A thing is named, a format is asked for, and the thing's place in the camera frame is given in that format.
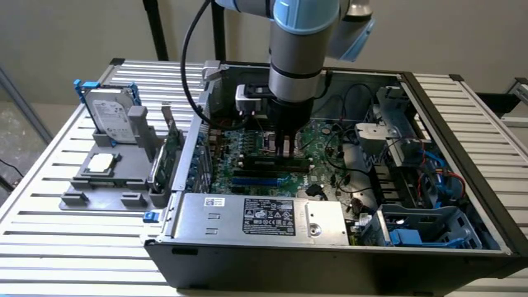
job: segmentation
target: floor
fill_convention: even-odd
[[[53,135],[58,132],[75,107],[75,105],[33,104],[33,109]],[[0,101],[0,159],[25,174],[43,149],[45,144],[14,104]],[[19,180],[17,172],[1,163],[0,174],[11,184]],[[0,205],[7,196],[7,192],[0,188]]]

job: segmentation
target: power supply label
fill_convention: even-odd
[[[243,199],[241,231],[251,235],[295,235],[291,200]]]

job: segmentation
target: white label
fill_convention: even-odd
[[[91,104],[106,135],[115,142],[133,143],[133,131],[122,105],[105,100],[93,100]]]
[[[205,198],[203,206],[215,206],[215,207],[222,207],[225,205],[225,198]]]

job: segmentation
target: black cable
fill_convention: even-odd
[[[365,190],[371,190],[371,187],[366,187],[366,188],[363,188],[363,189],[361,189],[361,190],[357,190],[357,191],[345,191],[345,190],[342,190],[341,186],[338,186],[338,190],[339,190],[342,193],[354,194],[354,193],[362,192],[362,191],[365,191]]]
[[[346,132],[349,132],[349,131],[351,131],[351,130],[353,130],[353,129],[343,130],[342,133],[345,134]],[[337,165],[334,165],[334,164],[331,163],[331,161],[327,159],[326,148],[327,148],[327,146],[329,146],[329,144],[330,144],[333,138],[335,137],[335,135],[337,135],[337,133],[333,133],[331,137],[330,137],[330,138],[327,139],[327,141],[326,141],[326,145],[323,146],[323,160],[326,161],[326,163],[327,163],[333,168],[337,168],[337,169],[345,170],[345,171],[361,172],[363,175],[366,175],[367,177],[370,177],[367,172],[365,172],[365,171],[362,171],[362,170],[358,170],[358,169],[350,169],[350,168],[346,168],[346,167],[337,166]]]
[[[194,101],[191,100],[191,95],[190,95],[190,91],[189,91],[189,85],[186,84],[186,70],[185,70],[185,61],[186,61],[186,49],[189,47],[189,42],[190,42],[190,36],[191,36],[191,32],[194,31],[195,28],[195,24],[199,21],[199,18],[203,14],[203,11],[206,9],[206,6],[209,6],[210,4],[210,0],[205,0],[203,4],[199,7],[199,10],[197,11],[197,14],[194,16],[194,19],[191,20],[189,29],[186,30],[185,33],[185,39],[182,40],[182,49],[181,49],[181,61],[179,61],[179,73],[181,73],[181,85],[182,85],[182,91],[185,93],[186,96],[186,101],[189,102],[189,105],[191,107],[191,110],[194,111],[194,113],[197,114],[197,116],[203,120],[203,122],[206,124],[209,124],[210,126],[213,126],[217,129],[225,130],[225,131],[231,131],[231,130],[238,130],[239,128],[242,128],[247,121],[249,121],[249,116],[243,116],[243,120],[241,121],[239,124],[237,124],[235,126],[222,126],[221,124],[213,122],[213,120],[210,120],[201,112],[198,106],[195,105]]]
[[[9,164],[7,162],[5,162],[2,159],[0,159],[0,162],[1,162],[5,166],[13,168],[14,171],[19,174],[19,176],[23,177],[22,173],[19,172],[19,170],[17,169],[15,166],[10,165],[10,164]]]
[[[323,78],[323,90],[322,90],[322,94],[317,97],[313,97],[313,100],[321,99],[323,97],[323,95],[326,95],[327,93],[327,89],[330,87],[331,84],[331,76],[333,76],[333,71],[326,70],[326,75]]]
[[[363,188],[363,189],[361,189],[361,190],[357,190],[357,191],[346,191],[346,190],[342,190],[342,188],[341,188],[341,182],[342,182],[343,179],[345,179],[345,178],[341,178],[341,179],[338,180],[338,182],[337,182],[337,187],[335,187],[335,191],[337,191],[337,189],[338,189],[342,193],[354,194],[354,193],[362,192],[362,191],[365,191],[365,190],[373,190],[371,187],[366,187],[366,188]]]
[[[347,87],[347,90],[345,92],[345,100],[346,100],[346,96],[347,96],[347,93],[349,93],[350,89],[353,89],[354,87],[363,87],[369,91],[369,94],[370,94],[370,105],[373,106],[373,103],[374,103],[373,101],[374,101],[374,98],[375,98],[375,94],[373,93],[370,87],[366,84],[363,84],[363,83],[357,83],[357,84],[353,84],[353,85],[350,85]]]

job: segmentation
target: metal bracket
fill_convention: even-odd
[[[207,60],[203,63],[203,68],[201,70],[201,78],[203,82],[210,82],[211,80],[215,80],[221,76],[221,67],[219,67],[219,61],[215,60]]]

